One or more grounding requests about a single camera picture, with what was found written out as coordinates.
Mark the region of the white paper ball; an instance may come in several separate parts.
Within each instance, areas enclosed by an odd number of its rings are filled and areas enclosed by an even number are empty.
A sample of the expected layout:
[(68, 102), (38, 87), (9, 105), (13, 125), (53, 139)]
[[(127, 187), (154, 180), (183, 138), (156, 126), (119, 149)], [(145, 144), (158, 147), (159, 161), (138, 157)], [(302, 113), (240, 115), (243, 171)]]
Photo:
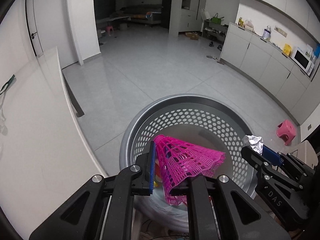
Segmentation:
[(262, 137), (257, 137), (255, 135), (245, 135), (242, 139), (242, 142), (244, 146), (249, 147), (257, 154), (262, 155), (264, 146), (264, 141)]

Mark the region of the pink plastic mesh basket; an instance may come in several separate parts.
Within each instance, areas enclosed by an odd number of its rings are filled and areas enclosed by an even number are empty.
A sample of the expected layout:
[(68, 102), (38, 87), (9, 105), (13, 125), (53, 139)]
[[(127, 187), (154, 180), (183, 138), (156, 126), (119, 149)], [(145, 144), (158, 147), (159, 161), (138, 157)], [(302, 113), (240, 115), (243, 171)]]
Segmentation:
[(199, 174), (213, 177), (225, 161), (225, 153), (195, 145), (173, 137), (158, 135), (155, 174), (163, 185), (164, 197), (169, 205), (187, 203), (186, 196), (173, 196), (170, 191), (189, 177)]

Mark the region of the pink plastic stool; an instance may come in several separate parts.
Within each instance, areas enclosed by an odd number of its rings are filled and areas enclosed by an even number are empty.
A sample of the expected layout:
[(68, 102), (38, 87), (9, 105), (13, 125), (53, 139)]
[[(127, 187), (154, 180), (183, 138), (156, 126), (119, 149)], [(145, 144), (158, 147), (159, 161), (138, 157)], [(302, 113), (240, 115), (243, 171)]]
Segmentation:
[(276, 134), (279, 138), (283, 139), (286, 146), (289, 146), (297, 135), (296, 128), (290, 120), (284, 120), (278, 125)]

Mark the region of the grey perforated laundry basket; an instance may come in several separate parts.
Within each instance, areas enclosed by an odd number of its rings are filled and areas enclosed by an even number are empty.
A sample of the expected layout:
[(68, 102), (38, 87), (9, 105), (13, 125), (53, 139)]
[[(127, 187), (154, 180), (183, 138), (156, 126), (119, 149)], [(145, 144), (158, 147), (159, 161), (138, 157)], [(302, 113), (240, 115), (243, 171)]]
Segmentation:
[(251, 198), (255, 197), (256, 171), (241, 157), (242, 139), (252, 129), (235, 109), (197, 94), (159, 99), (131, 121), (121, 142), (119, 163), (124, 169), (147, 152), (150, 142), (166, 135), (225, 153), (215, 175), (227, 175)]

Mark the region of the grey cabinet row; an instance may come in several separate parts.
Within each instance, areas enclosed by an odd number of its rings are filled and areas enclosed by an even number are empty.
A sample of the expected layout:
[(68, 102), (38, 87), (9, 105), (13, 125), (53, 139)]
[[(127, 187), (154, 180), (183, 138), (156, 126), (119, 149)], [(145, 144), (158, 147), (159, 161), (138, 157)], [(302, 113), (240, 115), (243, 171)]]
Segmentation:
[(271, 42), (230, 23), (220, 55), (301, 125), (319, 105), (319, 66), (310, 75)]

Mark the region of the white microwave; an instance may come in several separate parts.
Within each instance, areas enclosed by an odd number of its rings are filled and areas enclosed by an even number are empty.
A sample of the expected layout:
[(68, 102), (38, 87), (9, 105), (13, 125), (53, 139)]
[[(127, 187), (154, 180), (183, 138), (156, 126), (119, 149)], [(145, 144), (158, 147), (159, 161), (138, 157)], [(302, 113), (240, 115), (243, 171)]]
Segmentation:
[(309, 57), (298, 47), (295, 47), (291, 52), (291, 59), (302, 69), (302, 71), (310, 76), (314, 68), (314, 63)]

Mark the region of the yellow box on counter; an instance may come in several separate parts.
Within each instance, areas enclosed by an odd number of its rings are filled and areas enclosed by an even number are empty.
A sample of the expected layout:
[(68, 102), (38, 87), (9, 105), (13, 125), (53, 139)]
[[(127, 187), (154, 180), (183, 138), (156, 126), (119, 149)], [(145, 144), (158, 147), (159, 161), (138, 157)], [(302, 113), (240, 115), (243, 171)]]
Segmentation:
[(286, 56), (289, 56), (290, 53), (291, 53), (291, 46), (289, 44), (285, 44), (284, 47), (283, 47), (283, 53), (286, 55)]

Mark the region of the white bottle on counter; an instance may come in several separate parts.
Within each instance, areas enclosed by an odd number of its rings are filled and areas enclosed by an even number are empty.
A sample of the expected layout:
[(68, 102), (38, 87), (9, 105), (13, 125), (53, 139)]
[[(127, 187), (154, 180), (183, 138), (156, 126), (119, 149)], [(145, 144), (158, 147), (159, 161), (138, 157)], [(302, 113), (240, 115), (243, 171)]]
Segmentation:
[(269, 41), (271, 38), (271, 27), (268, 25), (263, 32), (262, 38)]

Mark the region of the green handbag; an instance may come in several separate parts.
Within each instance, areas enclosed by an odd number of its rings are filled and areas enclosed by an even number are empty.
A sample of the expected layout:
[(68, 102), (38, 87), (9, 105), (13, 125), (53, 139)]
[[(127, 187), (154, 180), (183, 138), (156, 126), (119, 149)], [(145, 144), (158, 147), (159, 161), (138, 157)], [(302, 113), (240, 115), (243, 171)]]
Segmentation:
[(224, 16), (219, 16), (218, 13), (216, 13), (212, 19), (211, 19), (211, 22), (214, 23), (214, 24), (218, 24), (218, 25), (221, 25), (221, 22), (224, 20)]

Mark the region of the small pink stool far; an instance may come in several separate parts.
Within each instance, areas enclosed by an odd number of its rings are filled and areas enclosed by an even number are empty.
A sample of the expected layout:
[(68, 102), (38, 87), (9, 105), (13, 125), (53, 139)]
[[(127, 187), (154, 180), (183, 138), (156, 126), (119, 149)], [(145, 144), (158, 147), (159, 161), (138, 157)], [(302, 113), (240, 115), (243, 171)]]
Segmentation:
[(113, 31), (113, 27), (111, 25), (106, 27), (106, 32), (110, 33), (111, 31)]

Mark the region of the grey door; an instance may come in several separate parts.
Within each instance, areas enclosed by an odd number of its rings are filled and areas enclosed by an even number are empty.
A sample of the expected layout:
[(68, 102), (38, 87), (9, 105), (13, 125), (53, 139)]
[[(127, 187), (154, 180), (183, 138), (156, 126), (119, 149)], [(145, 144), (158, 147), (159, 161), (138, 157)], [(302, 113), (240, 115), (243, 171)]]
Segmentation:
[(65, 12), (60, 0), (26, 0), (29, 37), (36, 56), (57, 47), (65, 48)]

